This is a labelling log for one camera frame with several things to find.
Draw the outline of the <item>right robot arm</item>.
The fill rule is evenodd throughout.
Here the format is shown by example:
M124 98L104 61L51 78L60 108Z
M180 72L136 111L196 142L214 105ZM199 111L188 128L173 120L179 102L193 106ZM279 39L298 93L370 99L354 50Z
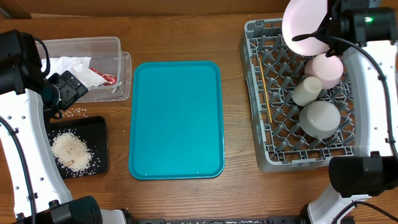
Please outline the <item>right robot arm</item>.
M330 185L298 223L351 223L348 213L397 187L397 19L379 1L292 0L282 19L289 49L343 58L355 115L354 155L334 157Z

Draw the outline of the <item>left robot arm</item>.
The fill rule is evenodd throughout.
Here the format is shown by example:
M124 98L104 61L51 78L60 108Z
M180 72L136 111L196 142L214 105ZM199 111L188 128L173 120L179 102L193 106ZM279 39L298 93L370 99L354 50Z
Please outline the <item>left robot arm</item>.
M69 71L42 68L32 35L1 34L1 144L14 188L17 223L135 223L123 208L100 208L90 195L73 199L50 147L46 124L88 89Z

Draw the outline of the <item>rice leftovers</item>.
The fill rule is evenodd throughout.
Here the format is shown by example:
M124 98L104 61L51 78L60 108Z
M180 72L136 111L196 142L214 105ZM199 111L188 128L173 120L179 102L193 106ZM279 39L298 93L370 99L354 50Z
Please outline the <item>rice leftovers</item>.
M100 172L101 159L96 149L70 129L57 133L50 142L56 165L63 179Z

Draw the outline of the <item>wooden chopstick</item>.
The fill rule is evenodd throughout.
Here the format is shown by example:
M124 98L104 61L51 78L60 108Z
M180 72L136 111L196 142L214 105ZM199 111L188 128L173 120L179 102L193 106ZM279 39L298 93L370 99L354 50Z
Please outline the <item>wooden chopstick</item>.
M266 101L266 106L267 106L267 117L269 120L269 123L272 124L273 120L272 120L272 116L271 116L271 108L270 108L270 104L269 104L269 96L268 96L268 91L266 88L266 79L264 76L264 70L262 67L262 61L261 61L261 56L258 56L259 59L259 67L260 67L260 73L261 73L261 80L262 80L262 86L263 86L263 92L264 92L264 96L265 96L265 101Z

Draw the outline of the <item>white cup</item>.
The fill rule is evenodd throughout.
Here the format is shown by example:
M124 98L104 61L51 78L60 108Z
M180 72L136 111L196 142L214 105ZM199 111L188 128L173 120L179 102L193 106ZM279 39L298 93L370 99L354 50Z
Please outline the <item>white cup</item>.
M316 100L322 87L317 77L307 77L293 90L292 100L299 106L306 106Z

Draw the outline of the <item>grey bowl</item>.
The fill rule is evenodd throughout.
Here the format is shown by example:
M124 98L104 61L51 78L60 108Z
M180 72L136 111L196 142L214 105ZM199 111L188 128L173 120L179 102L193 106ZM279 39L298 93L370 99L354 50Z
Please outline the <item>grey bowl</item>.
M340 124L340 113L327 101L315 101L302 109L299 123L309 136L325 139L336 133Z

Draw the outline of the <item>large white plate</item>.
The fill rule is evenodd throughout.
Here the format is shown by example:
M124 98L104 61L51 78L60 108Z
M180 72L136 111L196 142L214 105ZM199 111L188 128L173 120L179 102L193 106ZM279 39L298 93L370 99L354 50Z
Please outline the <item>large white plate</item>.
M327 0L290 0L282 18L282 36L288 48L302 56L326 52L329 46L314 37L293 41L295 36L315 32L328 9Z

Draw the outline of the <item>grey dishwasher rack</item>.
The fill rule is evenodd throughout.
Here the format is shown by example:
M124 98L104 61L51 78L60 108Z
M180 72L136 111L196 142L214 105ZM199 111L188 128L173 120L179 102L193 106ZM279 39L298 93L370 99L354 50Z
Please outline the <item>grey dishwasher rack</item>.
M282 37L281 19L248 21L239 44L244 79L251 104L251 128L257 166L263 172L290 172L327 166L332 157L353 156L355 117L351 82L346 72L337 86L322 90L320 101L333 104L341 115L336 133L326 139L306 134L299 124L301 108L292 100L304 80L310 57L293 53ZM263 92L258 56L266 79L271 116Z

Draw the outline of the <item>red snack wrapper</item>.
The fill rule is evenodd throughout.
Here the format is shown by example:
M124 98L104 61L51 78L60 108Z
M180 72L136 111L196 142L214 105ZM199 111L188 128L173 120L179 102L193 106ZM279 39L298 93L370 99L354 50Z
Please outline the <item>red snack wrapper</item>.
M101 73L97 71L95 68L91 67L91 70L95 73L97 73L99 76L101 76L104 79L104 82L102 83L103 86L110 86L110 85L115 85L117 83L117 77L114 75L106 74L106 73Z

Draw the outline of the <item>white napkin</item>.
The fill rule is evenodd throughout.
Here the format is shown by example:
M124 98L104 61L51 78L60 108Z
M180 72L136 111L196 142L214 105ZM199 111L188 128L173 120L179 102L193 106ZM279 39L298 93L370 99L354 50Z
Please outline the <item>white napkin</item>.
M54 73L61 75L64 71L80 72L90 65L91 57L59 57L49 58L50 71L46 78L50 78Z
M72 66L76 78L86 87L96 87L106 83L106 80L83 64Z

